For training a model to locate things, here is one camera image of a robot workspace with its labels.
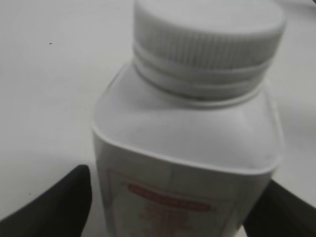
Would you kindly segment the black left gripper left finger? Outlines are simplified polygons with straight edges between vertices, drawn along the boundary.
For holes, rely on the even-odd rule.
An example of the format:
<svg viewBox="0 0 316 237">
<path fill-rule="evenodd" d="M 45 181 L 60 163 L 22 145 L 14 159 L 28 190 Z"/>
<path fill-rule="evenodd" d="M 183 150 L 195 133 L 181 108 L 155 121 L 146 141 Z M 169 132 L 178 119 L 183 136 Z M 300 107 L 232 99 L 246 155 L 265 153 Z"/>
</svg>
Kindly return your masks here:
<svg viewBox="0 0 316 237">
<path fill-rule="evenodd" d="M 0 222 L 2 237 L 80 237 L 92 204 L 90 170 L 78 165 L 35 200 Z"/>
</svg>

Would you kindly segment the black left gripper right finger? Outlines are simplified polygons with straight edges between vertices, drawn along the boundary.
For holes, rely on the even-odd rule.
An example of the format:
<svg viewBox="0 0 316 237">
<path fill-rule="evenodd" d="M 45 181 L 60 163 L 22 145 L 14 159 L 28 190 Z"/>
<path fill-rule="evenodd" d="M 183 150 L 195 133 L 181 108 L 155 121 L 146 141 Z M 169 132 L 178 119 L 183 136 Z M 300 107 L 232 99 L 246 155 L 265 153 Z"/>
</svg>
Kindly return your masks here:
<svg viewBox="0 0 316 237">
<path fill-rule="evenodd" d="M 272 180 L 243 227 L 248 237 L 314 237 L 316 209 Z"/>
</svg>

